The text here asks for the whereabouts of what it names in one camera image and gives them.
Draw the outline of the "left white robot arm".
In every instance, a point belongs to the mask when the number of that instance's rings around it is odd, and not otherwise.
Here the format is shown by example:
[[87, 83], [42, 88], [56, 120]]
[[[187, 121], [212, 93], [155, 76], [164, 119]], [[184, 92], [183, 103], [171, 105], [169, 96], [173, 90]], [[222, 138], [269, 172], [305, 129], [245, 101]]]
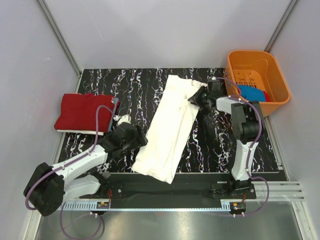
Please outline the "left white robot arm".
[[103, 198], [108, 193], [106, 180], [89, 171], [147, 143], [138, 125], [123, 122], [80, 154], [54, 165], [39, 164], [23, 191], [26, 208], [47, 217], [67, 201], [85, 195]]

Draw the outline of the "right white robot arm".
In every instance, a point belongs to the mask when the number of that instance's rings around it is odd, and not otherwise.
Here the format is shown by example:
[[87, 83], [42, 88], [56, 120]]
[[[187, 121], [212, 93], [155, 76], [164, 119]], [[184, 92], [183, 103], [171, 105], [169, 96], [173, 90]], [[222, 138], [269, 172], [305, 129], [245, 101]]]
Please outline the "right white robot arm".
[[221, 77], [210, 80], [188, 101], [201, 110], [215, 109], [231, 116], [232, 133], [236, 139], [236, 154], [225, 193], [239, 198], [250, 189], [252, 164], [265, 124], [258, 101], [245, 101], [240, 96], [225, 95], [221, 90]]

